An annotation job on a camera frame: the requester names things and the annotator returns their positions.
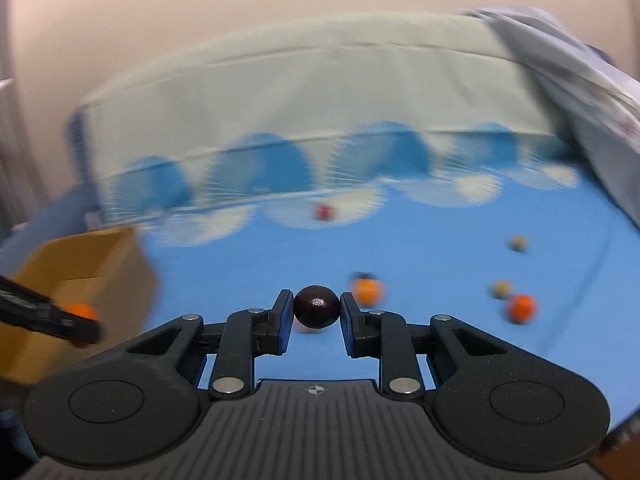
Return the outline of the light blue crumpled cloth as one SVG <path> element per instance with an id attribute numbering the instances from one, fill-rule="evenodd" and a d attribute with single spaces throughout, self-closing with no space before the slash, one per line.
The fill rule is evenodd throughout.
<path id="1" fill-rule="evenodd" d="M 639 222 L 639 81 L 532 6 L 467 10 L 500 38 L 570 123 L 606 192 Z"/>

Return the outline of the orange tangerine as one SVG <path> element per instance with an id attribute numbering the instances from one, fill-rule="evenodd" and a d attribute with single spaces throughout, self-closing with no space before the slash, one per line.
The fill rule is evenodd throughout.
<path id="1" fill-rule="evenodd" d="M 537 301 L 529 295 L 513 295 L 506 306 L 506 315 L 512 323 L 529 323 L 537 313 Z"/>
<path id="2" fill-rule="evenodd" d="M 97 344 L 102 336 L 98 312 L 88 304 L 69 304 L 64 311 L 72 316 L 72 336 L 70 343 L 76 348 L 86 348 Z"/>

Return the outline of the red cherry tomato far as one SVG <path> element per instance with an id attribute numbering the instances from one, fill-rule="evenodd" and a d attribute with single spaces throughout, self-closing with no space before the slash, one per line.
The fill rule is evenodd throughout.
<path id="1" fill-rule="evenodd" d="M 335 215 L 335 208 L 330 204 L 320 203 L 314 207 L 314 218 L 318 221 L 331 222 Z"/>

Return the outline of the small black fruit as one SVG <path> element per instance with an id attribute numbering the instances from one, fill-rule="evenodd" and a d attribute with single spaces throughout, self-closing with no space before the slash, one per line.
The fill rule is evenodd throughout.
<path id="1" fill-rule="evenodd" d="M 351 276 L 350 279 L 352 281 L 360 281 L 360 280 L 375 280 L 376 277 L 374 276 L 374 274 L 369 273 L 369 272 L 354 272 Z"/>

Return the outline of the dark maroon round fruit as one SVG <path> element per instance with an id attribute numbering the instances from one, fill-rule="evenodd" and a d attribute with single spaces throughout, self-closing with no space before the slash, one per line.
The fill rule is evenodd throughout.
<path id="1" fill-rule="evenodd" d="M 293 314 L 296 320 L 310 330 L 323 330 L 341 315 L 341 301 L 331 289 L 310 285 L 294 297 Z"/>

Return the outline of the orange kumquat fruit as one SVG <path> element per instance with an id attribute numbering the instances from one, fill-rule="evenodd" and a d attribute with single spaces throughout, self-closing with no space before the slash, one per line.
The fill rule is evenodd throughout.
<path id="1" fill-rule="evenodd" d="M 352 281 L 352 296 L 363 308 L 376 308 L 384 298 L 383 284 L 376 278 L 360 276 Z"/>

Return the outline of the green-yellow small fruit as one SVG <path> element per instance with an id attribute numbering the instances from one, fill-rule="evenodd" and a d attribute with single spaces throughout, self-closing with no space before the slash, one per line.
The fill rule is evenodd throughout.
<path id="1" fill-rule="evenodd" d="M 509 240 L 509 246 L 514 252 L 527 252 L 528 241 L 525 236 L 512 236 Z"/>
<path id="2" fill-rule="evenodd" d="M 513 285 L 509 281 L 495 281 L 490 288 L 491 296 L 497 299 L 505 300 L 512 296 Z"/>

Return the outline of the brown cardboard box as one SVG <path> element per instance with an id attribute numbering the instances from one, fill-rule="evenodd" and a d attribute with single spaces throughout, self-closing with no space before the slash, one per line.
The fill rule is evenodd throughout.
<path id="1" fill-rule="evenodd" d="M 3 324 L 1 377 L 26 386 L 136 336 L 157 289 L 152 264 L 131 226 L 50 240 L 30 255 L 13 278 L 64 309 L 78 304 L 90 307 L 103 327 L 99 344 L 76 348 L 58 338 Z"/>

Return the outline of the blue patterned sheet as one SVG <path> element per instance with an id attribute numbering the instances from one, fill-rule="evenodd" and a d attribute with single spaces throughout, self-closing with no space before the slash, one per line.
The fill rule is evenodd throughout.
<path id="1" fill-rule="evenodd" d="M 448 313 L 574 370 L 613 422 L 637 408 L 638 229 L 480 18 L 256 28 L 123 74 L 77 110 L 101 220 L 137 228 L 160 278 L 146 327 L 369 272 L 380 309 Z M 320 203 L 333 221 L 314 218 Z M 529 323 L 508 319 L 495 281 L 536 299 Z"/>

